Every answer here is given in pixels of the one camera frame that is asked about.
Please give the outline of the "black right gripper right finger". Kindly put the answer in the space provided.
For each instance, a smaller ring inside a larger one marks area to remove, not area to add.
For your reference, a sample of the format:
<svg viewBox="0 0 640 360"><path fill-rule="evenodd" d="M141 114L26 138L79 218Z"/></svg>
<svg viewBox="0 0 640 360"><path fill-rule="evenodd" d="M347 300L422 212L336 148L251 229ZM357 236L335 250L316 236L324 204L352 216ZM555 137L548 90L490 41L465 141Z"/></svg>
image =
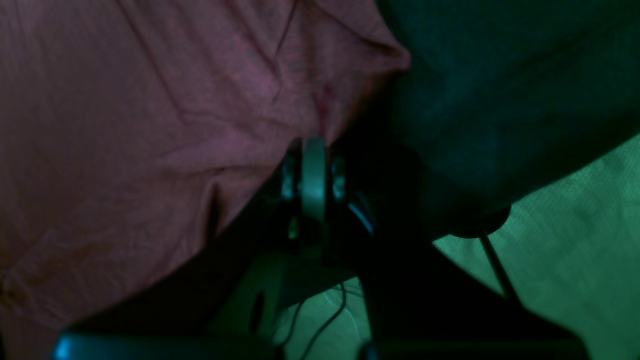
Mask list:
<svg viewBox="0 0 640 360"><path fill-rule="evenodd" d="M312 218L327 227L326 255L362 284L372 340L361 360L589 359L578 335L523 306L490 243L510 206L455 211L444 203L452 187L429 175L427 202L444 213L423 219L416 160L371 150L368 170L366 153L312 141ZM503 294L434 246L446 235L478 239Z"/></svg>

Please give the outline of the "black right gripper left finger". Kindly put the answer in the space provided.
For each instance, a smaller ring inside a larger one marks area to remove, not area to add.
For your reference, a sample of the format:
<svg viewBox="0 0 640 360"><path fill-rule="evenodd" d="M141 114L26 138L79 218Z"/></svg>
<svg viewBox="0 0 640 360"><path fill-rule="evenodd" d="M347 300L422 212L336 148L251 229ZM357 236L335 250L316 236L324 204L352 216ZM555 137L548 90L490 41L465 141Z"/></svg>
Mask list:
<svg viewBox="0 0 640 360"><path fill-rule="evenodd" d="M274 314L290 221L300 214L302 142L222 233L144 291L62 333L53 360L277 360Z"/></svg>

